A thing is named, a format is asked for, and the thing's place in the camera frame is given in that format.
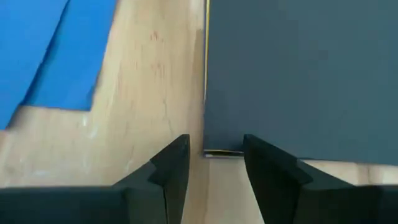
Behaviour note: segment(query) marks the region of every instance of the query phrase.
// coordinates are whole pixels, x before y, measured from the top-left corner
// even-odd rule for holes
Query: wooden table
[[[191,134],[183,223],[262,223],[242,160],[201,156],[203,0],[119,0],[87,112],[24,106],[0,133],[0,186],[109,185]],[[398,169],[313,165],[355,184]]]

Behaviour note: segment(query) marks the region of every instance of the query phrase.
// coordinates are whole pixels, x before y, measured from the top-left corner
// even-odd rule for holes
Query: blue paper
[[[0,129],[32,83],[67,0],[1,0]]]
[[[70,0],[24,104],[90,110],[116,0]]]

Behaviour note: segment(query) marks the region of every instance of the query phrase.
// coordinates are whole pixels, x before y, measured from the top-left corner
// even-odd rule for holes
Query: black object
[[[266,224],[398,223],[398,186],[355,187],[253,135],[246,170]]]
[[[189,175],[189,135],[110,187],[0,190],[0,223],[181,222]]]
[[[301,159],[398,165],[396,9],[211,0],[203,148],[251,133]]]

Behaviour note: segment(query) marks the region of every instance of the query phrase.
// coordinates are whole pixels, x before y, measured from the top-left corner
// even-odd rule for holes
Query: blue folder
[[[67,0],[0,3],[0,129],[24,100]]]
[[[25,105],[90,110],[116,0],[69,0]]]

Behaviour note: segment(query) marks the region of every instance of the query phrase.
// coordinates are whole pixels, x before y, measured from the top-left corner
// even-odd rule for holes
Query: black plastic piece
[[[185,134],[113,186],[2,189],[0,223],[178,224],[189,159]]]
[[[353,186],[253,135],[243,148],[266,224],[398,223],[396,185]]]

